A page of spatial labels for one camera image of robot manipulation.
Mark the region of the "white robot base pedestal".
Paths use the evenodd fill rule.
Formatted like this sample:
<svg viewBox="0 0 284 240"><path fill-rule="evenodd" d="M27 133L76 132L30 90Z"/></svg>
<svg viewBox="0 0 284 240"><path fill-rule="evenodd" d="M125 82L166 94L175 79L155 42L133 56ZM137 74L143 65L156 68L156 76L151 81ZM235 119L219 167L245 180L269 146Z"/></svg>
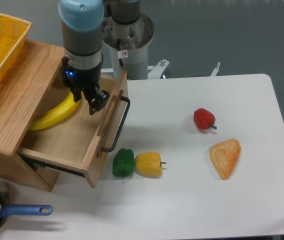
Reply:
<svg viewBox="0 0 284 240"><path fill-rule="evenodd" d="M129 80L160 79L169 61L161 59L149 69L149 45L155 35L152 20L144 13L131 24L117 23L112 17L104 19L102 40L110 52L113 76L126 71Z"/></svg>

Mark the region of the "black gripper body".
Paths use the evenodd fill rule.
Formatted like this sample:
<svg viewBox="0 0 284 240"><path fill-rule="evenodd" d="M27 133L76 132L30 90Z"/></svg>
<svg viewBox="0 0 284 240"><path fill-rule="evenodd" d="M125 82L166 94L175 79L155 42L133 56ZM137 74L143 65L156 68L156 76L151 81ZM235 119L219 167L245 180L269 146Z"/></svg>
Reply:
<svg viewBox="0 0 284 240"><path fill-rule="evenodd" d="M86 100L89 99L89 91L94 87L100 88L99 80L101 76L102 61L94 67L79 69L71 66L71 58L64 56L61 60L60 74L66 87L73 90L79 89L84 94Z"/></svg>

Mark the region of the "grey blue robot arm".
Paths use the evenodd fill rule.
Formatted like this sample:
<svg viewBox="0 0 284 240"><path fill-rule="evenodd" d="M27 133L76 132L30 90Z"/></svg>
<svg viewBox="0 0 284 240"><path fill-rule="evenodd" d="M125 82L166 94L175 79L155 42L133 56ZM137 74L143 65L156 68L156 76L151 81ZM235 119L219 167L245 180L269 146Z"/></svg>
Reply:
<svg viewBox="0 0 284 240"><path fill-rule="evenodd" d="M131 24L140 16L137 0L61 0L58 3L65 54L59 71L74 102L82 96L89 113L103 109L109 93L100 89L103 63L103 20L112 17L121 24Z"/></svg>

